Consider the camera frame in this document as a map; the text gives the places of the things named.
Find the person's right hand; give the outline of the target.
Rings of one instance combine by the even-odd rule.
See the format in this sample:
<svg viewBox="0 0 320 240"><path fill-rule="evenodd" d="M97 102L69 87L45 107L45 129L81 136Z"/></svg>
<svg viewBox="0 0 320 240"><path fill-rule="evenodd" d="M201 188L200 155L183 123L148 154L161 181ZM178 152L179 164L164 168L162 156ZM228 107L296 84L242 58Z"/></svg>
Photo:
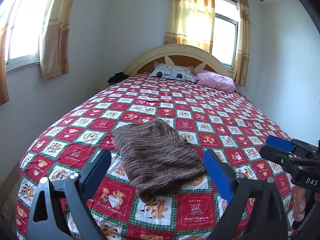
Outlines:
<svg viewBox="0 0 320 240"><path fill-rule="evenodd" d="M304 188L297 187L293 201L293 217L296 222L301 222L305 216L306 192Z"/></svg>

